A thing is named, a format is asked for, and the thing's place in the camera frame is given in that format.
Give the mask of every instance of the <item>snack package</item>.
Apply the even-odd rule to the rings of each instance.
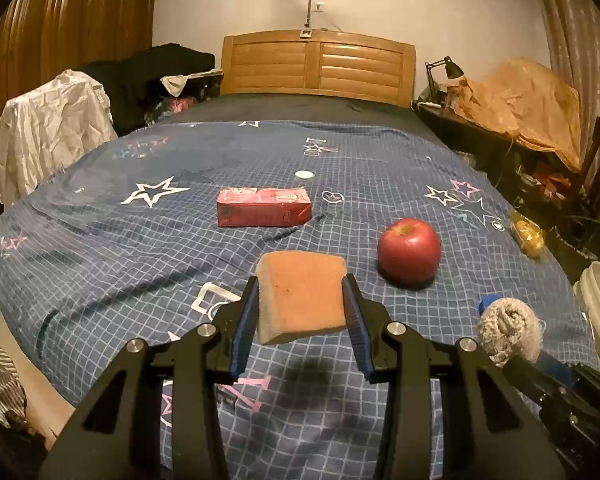
[[[511,233],[520,249],[530,258],[539,258],[544,251],[544,231],[517,211],[509,213]]]
[[[218,227],[291,227],[304,224],[311,214],[302,187],[231,187],[218,195]]]

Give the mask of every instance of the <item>dark blue blanket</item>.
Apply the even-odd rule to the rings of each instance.
[[[297,170],[315,173],[297,181]],[[307,224],[218,228],[222,187],[305,186]],[[376,270],[385,227],[413,216],[440,234],[435,282],[400,290]],[[544,348],[595,363],[590,333],[550,254],[529,260],[507,203],[446,148],[374,126],[260,121],[163,124],[89,153],[0,216],[0,308],[27,356],[76,404],[123,343],[176,338],[239,295],[267,251],[339,254],[362,293],[448,343],[475,336],[486,294],[546,321]],[[170,385],[162,411],[170,464]],[[442,412],[434,390],[434,474]],[[234,478],[370,478],[386,388],[365,384],[346,332],[254,345],[244,378],[219,390]]]

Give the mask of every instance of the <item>wooden headboard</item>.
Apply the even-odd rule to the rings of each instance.
[[[226,36],[222,94],[274,92],[353,97],[408,107],[416,49],[361,34],[270,30]]]

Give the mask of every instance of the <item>wooden chair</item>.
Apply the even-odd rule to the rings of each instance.
[[[582,170],[572,181],[573,185],[565,197],[563,215],[582,214],[594,218],[600,213],[600,165],[596,171],[591,187],[589,188],[583,202],[579,203],[580,188],[589,174],[596,153],[600,150],[600,118],[596,118],[596,125],[593,128],[593,142],[582,165]]]

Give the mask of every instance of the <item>cable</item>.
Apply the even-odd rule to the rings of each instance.
[[[329,17],[329,15],[328,15],[326,12],[324,12],[324,11],[321,11],[321,12],[324,14],[324,18],[325,18],[325,20],[327,21],[327,23],[329,23],[329,25],[331,25],[332,27],[335,27],[335,28],[337,28],[339,32],[342,32],[342,31],[343,31],[343,30],[342,30],[342,29],[341,29],[341,28],[338,26],[338,24],[337,24],[337,23],[335,23],[335,22],[334,22],[334,21],[333,21],[333,20],[332,20],[332,19]]]
[[[502,167],[500,168],[500,176],[498,177],[498,181],[496,182],[496,185],[494,186],[496,189],[498,189],[498,186],[500,185],[500,181],[502,180],[502,176],[504,175],[504,163],[507,160],[507,155],[509,155],[509,152],[513,148],[513,142],[514,142],[514,138],[512,136],[511,144],[509,145],[509,149],[507,150],[507,153],[505,153],[504,156],[502,157]]]

